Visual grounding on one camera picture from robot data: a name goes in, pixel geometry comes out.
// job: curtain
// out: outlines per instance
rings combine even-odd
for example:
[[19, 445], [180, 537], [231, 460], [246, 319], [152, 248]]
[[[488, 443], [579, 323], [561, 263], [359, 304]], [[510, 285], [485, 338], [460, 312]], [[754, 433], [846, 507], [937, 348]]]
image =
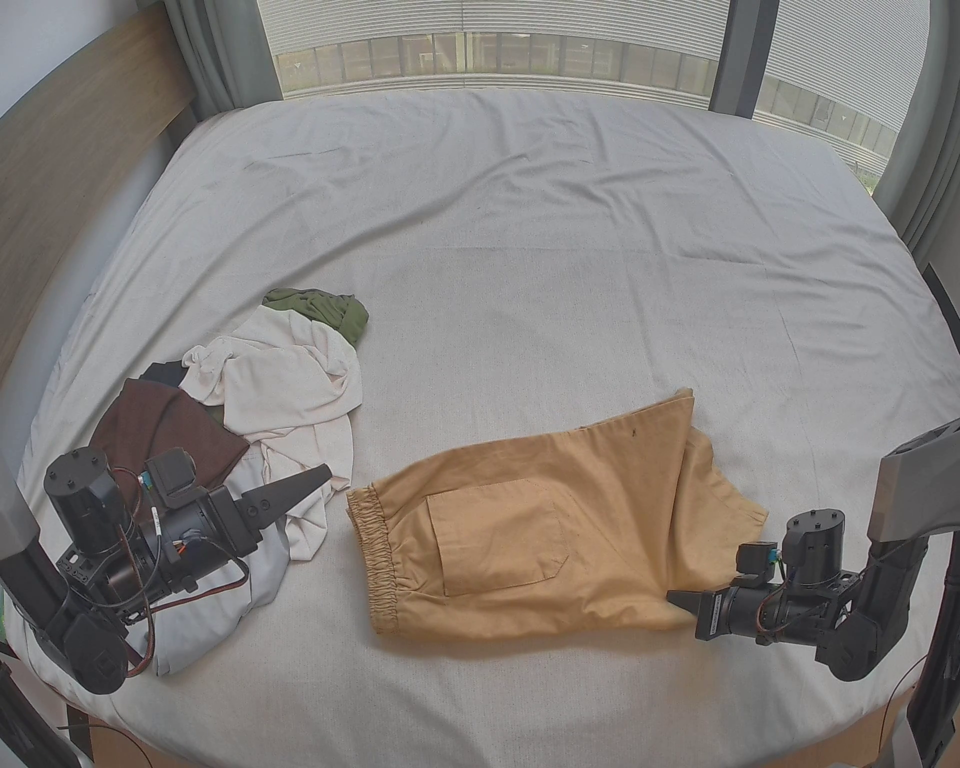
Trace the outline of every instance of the curtain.
[[938, 237], [960, 216], [960, 4], [930, 0], [930, 33], [917, 89], [874, 200], [921, 272], [931, 259], [960, 258]]
[[[142, 8], [152, 0], [137, 0]], [[194, 115], [283, 98], [256, 0], [163, 0], [197, 87]]]

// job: wooden floor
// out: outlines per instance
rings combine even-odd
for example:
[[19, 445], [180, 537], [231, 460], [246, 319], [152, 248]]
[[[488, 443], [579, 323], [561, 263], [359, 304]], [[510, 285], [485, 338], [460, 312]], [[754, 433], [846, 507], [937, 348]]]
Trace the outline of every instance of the wooden floor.
[[[893, 720], [893, 713], [906, 704], [908, 696], [909, 692], [895, 700], [891, 707], [891, 714], [887, 718], [888, 729], [890, 721]], [[882, 715], [882, 711], [874, 712], [842, 733], [819, 744], [801, 749], [790, 756], [767, 763], [763, 768], [827, 768], [834, 762], [855, 766], [868, 765], [876, 759], [876, 745], [879, 740]], [[119, 733], [93, 729], [91, 739], [97, 768], [139, 768], [140, 766], [146, 768], [143, 756]], [[203, 768], [194, 763], [168, 757], [145, 745], [144, 749], [150, 756], [154, 768]], [[947, 754], [938, 763], [937, 768], [960, 768], [960, 736], [950, 743]]]

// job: headboard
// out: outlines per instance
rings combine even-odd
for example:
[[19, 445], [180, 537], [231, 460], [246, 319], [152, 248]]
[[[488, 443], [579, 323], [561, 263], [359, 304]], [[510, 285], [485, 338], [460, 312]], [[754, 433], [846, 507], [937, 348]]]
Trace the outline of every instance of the headboard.
[[60, 260], [193, 97], [166, 9], [154, 3], [0, 117], [0, 381]]

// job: white bed sheet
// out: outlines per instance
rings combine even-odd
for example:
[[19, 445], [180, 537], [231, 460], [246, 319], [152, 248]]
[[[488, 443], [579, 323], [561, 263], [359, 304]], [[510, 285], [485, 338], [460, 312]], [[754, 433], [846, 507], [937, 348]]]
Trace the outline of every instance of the white bed sheet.
[[[960, 357], [910, 256], [826, 145], [616, 98], [434, 91], [261, 105], [199, 126], [64, 347], [22, 484], [125, 376], [240, 324], [274, 286], [354, 293], [355, 485], [456, 445], [566, 429], [691, 386], [718, 466], [770, 511], [848, 515], [865, 562], [878, 458], [960, 414]], [[373, 635], [342, 494], [312, 562], [178, 675], [109, 697], [15, 617], [70, 700], [217, 766], [743, 766], [880, 706], [924, 651], [931, 546], [903, 640], [866, 680], [812, 650], [619, 631], [497, 644]]]

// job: tan shorts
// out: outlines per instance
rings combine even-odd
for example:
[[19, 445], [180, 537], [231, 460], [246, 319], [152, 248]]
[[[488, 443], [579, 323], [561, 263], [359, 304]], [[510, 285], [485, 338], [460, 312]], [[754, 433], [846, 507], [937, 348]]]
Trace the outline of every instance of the tan shorts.
[[348, 494], [380, 634], [672, 629], [668, 589], [736, 573], [766, 512], [713, 465], [693, 393], [570, 432], [468, 445]]

